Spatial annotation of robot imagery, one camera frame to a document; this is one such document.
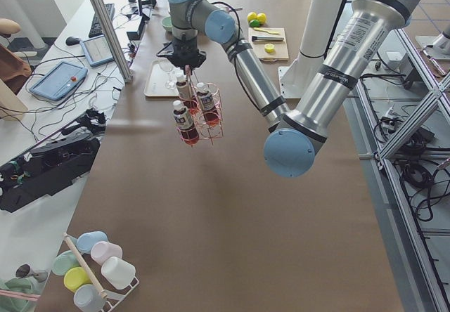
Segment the brown table surface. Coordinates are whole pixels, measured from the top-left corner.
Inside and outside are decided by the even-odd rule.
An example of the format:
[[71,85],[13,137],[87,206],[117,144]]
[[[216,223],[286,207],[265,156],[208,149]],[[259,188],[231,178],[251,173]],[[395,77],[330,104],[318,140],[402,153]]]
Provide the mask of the brown table surface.
[[[223,1],[243,6],[244,21],[264,11],[296,57],[310,0]],[[275,175],[266,122],[221,47],[201,37],[197,76],[221,88],[224,137],[190,148],[172,100],[143,95],[166,15],[159,0],[68,231],[104,230],[136,266],[141,284],[117,311],[403,311],[343,110],[306,175]],[[264,67],[276,81],[278,66]],[[77,311],[61,277],[37,310]]]

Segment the mug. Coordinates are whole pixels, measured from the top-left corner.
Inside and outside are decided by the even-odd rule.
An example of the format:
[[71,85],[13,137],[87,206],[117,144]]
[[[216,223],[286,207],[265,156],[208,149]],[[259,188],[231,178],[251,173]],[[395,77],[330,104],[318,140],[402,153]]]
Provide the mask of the mug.
[[90,254],[92,247],[100,241],[108,241],[108,236],[103,231],[92,231],[78,237],[77,249],[85,254]]
[[104,240],[97,242],[91,249],[92,259],[99,265],[105,263],[105,261],[112,256],[122,258],[122,255],[123,251],[119,245],[105,242]]
[[110,257],[101,266],[101,274],[118,290],[122,290],[134,279],[136,268],[118,257]]
[[81,267],[71,268],[64,275],[64,286],[74,293],[84,284],[92,284],[92,282],[86,271]]
[[99,312],[105,302],[92,284],[80,286],[73,296],[73,303],[83,312]]
[[53,261],[51,270],[56,275],[65,275],[71,268],[79,266],[77,257],[69,250],[59,254]]

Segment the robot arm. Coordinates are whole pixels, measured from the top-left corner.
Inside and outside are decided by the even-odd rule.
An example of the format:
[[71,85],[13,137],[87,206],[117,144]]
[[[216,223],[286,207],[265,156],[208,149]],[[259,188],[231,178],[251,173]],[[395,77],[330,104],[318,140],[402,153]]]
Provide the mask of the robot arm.
[[172,49],[165,56],[177,67],[201,65],[205,54],[197,49],[198,31],[221,44],[252,96],[259,111],[274,130],[289,111],[283,97],[263,70],[251,45],[234,19],[206,0],[169,0],[172,16]]
[[236,65],[270,130],[276,127],[264,146],[266,163],[285,177],[302,175],[312,166],[328,137],[331,119],[388,33],[408,23],[419,1],[353,0],[352,18],[302,100],[289,110],[227,13],[206,0],[169,0],[175,42],[192,41],[199,30],[219,42]]

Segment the computer mouse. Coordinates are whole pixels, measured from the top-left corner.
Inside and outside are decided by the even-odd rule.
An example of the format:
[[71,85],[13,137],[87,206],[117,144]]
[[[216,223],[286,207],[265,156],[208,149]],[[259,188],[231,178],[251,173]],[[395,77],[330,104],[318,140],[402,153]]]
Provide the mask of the computer mouse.
[[81,41],[80,38],[77,38],[77,37],[68,37],[68,38],[65,40],[65,44],[66,44],[67,46],[72,46],[72,45],[77,45],[77,44],[79,44],[80,41]]

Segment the bottle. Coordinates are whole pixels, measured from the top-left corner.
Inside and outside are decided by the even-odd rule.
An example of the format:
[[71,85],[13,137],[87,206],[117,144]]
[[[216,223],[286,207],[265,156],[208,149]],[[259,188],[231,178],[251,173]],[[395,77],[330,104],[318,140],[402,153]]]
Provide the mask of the bottle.
[[182,99],[184,105],[189,109],[193,110],[197,108],[197,102],[195,101],[195,95],[192,92],[191,87],[183,73],[178,73],[176,75],[176,89],[178,90],[178,94],[180,95],[180,99]]
[[180,100],[174,101],[174,118],[183,141],[195,145],[200,139],[194,120],[188,108]]
[[202,82],[197,84],[197,97],[200,101],[203,117],[209,126],[216,126],[220,123],[219,113],[217,112],[214,99],[208,85]]

